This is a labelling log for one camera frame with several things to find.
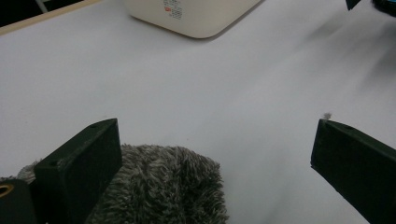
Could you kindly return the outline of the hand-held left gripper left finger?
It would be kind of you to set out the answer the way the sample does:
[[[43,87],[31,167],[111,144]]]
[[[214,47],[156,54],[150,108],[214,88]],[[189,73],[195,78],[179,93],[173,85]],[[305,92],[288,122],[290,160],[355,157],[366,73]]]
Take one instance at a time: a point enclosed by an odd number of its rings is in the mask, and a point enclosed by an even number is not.
[[[84,224],[122,166],[118,121],[89,125],[34,168],[49,224]]]

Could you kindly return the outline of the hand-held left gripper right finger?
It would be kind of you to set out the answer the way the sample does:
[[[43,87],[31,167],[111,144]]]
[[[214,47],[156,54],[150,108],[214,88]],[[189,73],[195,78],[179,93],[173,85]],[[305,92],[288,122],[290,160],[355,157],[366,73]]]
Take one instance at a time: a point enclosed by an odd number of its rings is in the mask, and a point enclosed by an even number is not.
[[[322,119],[310,164],[370,224],[396,224],[396,149]]]

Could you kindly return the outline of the grey fuzzy sock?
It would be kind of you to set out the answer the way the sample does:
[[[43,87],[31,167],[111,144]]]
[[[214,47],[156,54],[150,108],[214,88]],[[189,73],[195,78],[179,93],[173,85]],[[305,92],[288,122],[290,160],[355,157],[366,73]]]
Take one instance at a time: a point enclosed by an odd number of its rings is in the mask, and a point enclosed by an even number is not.
[[[226,224],[219,164],[184,147],[120,147],[122,166],[84,224]],[[36,161],[1,184],[0,224],[49,224]]]

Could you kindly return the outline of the white table mat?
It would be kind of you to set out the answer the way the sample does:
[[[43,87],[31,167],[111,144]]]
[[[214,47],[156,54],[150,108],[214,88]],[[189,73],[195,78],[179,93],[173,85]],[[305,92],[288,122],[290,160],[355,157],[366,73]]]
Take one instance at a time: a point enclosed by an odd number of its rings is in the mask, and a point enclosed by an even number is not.
[[[263,0],[193,39],[104,0],[0,35],[0,176],[115,118],[217,161],[228,224],[367,224],[311,168],[324,116],[396,148],[396,18],[367,1]]]

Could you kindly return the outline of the white plastic bin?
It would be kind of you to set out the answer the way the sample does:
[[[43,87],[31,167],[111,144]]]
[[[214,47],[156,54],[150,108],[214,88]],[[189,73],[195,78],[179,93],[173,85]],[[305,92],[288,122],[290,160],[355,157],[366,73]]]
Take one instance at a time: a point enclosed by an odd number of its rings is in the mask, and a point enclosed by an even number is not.
[[[262,0],[123,0],[131,16],[193,38],[217,35]]]

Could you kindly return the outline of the wooden table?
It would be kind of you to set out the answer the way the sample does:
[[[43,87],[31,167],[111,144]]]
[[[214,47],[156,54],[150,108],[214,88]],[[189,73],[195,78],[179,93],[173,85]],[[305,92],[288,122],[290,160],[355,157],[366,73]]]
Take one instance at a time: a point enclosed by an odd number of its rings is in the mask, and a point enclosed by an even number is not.
[[[9,25],[0,27],[0,35],[5,35],[8,33],[20,30],[22,28],[31,26],[33,24],[37,24],[42,21],[46,21],[46,20],[61,16],[63,14],[66,14],[66,13],[72,12],[74,10],[99,3],[101,1],[102,0],[82,0],[81,2],[77,2],[77,3],[67,6],[67,7],[61,7],[61,8],[52,10],[52,11],[44,12],[41,15],[34,16],[34,17],[26,19],[26,20],[11,23]]]

